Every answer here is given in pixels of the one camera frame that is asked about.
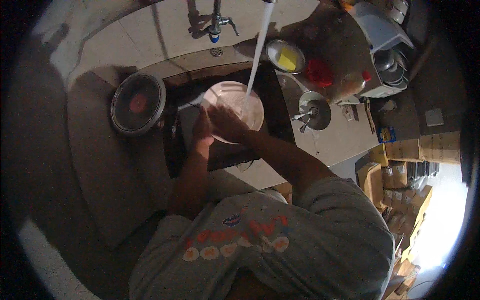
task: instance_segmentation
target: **sink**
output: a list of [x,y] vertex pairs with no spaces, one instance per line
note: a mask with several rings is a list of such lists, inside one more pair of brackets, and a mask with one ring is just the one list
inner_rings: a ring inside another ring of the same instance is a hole
[[[185,144],[182,130],[183,128],[190,130],[197,109],[192,108],[192,117],[183,116],[181,118],[176,108],[191,101],[218,82],[232,80],[247,84],[251,65],[248,62],[216,66],[164,79],[167,88],[167,112],[165,113],[163,139],[165,159],[171,178],[177,177],[183,166],[188,146]],[[271,64],[263,63],[258,67],[253,90],[260,97],[265,111],[264,124],[260,130],[295,144],[288,108],[285,105],[275,69]],[[251,149],[241,144],[225,144],[215,140],[210,148],[207,169],[209,171],[224,169],[257,159],[259,157]]]

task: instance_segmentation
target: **person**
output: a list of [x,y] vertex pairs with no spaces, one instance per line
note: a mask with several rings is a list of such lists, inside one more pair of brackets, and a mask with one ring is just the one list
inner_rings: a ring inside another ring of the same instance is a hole
[[[294,190],[204,203],[214,138],[250,147]],[[394,240],[350,179],[295,145],[249,130],[226,107],[202,108],[168,215],[130,278],[131,299],[379,299]]]

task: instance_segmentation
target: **gray sweatshirt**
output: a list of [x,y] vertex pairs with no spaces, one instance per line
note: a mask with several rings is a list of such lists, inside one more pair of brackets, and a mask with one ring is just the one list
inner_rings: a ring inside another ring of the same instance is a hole
[[317,181],[294,205],[253,192],[222,200],[192,222],[171,215],[141,255],[130,298],[224,299],[239,268],[279,294],[379,299],[394,240],[351,180]]

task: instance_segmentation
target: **water stream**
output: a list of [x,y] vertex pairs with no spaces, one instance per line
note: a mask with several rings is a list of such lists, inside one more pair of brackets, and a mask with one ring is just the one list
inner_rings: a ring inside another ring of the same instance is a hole
[[265,43],[265,37],[267,35],[268,24],[270,24],[270,17],[272,16],[273,7],[275,6],[274,3],[268,3],[268,2],[264,2],[264,3],[265,3],[265,10],[264,10],[264,16],[262,18],[262,27],[260,28],[260,32],[258,33],[257,46],[255,48],[255,55],[253,57],[252,72],[250,73],[250,79],[248,80],[247,94],[245,95],[243,107],[242,107],[242,110],[240,111],[240,115],[242,116],[243,116],[243,111],[247,106],[250,93],[252,92],[253,81],[255,79],[255,75],[257,74],[258,61],[260,60],[260,54],[262,53],[262,49]]

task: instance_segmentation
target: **floor drain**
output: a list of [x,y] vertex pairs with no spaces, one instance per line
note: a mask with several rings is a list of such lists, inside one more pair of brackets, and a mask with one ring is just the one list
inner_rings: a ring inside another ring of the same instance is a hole
[[223,50],[220,48],[212,48],[210,49],[210,54],[212,54],[213,57],[220,57],[223,54]]

